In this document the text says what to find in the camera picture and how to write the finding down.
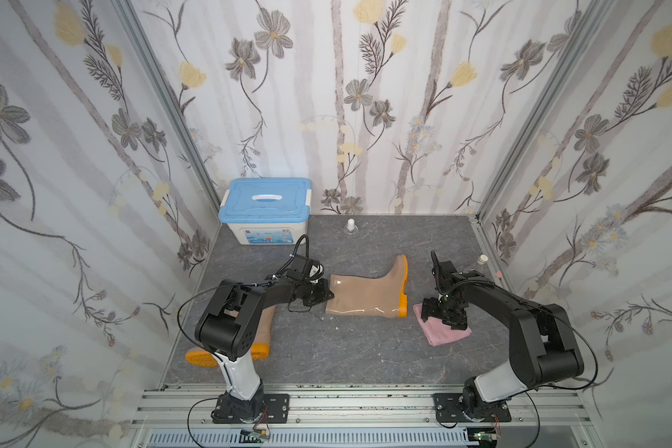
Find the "pink cloth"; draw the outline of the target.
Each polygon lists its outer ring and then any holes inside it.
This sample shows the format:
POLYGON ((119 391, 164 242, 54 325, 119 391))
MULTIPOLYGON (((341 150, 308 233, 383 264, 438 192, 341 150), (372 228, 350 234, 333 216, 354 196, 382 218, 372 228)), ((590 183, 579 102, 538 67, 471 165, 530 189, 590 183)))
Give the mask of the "pink cloth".
POLYGON ((440 319, 434 317, 429 317, 426 321, 423 321, 421 317, 421 304, 414 305, 413 309, 414 314, 416 315, 416 321, 421 330, 423 330, 430 346, 449 345, 450 343, 461 341, 472 335, 472 330, 470 328, 466 328, 466 330, 453 330, 442 323, 440 319))

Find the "tan rubber boot orange sole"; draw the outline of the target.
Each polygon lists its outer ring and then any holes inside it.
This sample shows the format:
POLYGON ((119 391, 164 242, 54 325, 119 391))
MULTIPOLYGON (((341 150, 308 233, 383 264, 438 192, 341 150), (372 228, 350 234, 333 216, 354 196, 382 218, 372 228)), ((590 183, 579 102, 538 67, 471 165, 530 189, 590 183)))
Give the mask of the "tan rubber boot orange sole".
POLYGON ((330 291, 334 297, 327 302, 326 314, 341 317, 407 317, 408 297, 405 288, 408 271, 407 258, 399 255, 390 271, 379 278, 333 274, 330 277, 330 291))

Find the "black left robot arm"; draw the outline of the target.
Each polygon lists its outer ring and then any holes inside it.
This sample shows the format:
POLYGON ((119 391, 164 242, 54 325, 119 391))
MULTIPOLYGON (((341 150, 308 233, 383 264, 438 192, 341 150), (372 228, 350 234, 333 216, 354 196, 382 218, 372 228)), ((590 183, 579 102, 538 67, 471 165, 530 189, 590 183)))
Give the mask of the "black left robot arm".
POLYGON ((268 409, 261 377, 251 356, 262 312, 278 304, 301 300, 305 306, 328 302, 334 297, 324 278, 320 261, 293 255, 285 267, 257 284, 224 280, 216 288, 201 315, 194 339, 220 364, 226 391, 217 398, 212 412, 215 424, 268 422, 283 416, 284 396, 276 409, 268 409))

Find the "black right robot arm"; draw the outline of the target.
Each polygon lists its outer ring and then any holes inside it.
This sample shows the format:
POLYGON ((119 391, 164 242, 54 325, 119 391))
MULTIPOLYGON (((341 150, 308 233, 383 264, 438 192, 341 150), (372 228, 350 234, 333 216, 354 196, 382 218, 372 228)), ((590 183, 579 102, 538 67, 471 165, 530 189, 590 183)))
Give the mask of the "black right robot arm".
POLYGON ((459 271, 451 261, 440 261, 434 251, 430 256, 438 295, 423 300, 422 322, 468 330, 467 308, 472 304, 509 330, 508 360, 468 379, 452 404, 436 404, 448 412, 447 423, 497 418, 509 422, 509 399, 584 372, 575 330, 564 308, 526 300, 476 270, 459 271))

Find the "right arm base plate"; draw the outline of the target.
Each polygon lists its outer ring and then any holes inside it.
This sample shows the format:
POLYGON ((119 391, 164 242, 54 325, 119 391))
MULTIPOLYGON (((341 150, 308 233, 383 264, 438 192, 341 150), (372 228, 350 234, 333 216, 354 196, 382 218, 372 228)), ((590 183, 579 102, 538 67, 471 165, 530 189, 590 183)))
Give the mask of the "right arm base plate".
POLYGON ((509 423, 506 401, 485 402, 476 394, 436 393, 432 395, 436 420, 442 424, 509 423))

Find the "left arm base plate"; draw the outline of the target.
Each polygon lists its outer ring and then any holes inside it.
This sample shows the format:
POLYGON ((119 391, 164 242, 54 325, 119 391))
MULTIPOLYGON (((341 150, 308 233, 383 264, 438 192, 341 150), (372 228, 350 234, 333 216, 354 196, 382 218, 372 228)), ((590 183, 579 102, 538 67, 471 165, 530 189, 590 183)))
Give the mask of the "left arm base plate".
POLYGON ((214 424, 268 423, 285 424, 289 416, 289 394, 258 392, 250 401, 225 393, 218 397, 211 413, 214 424))

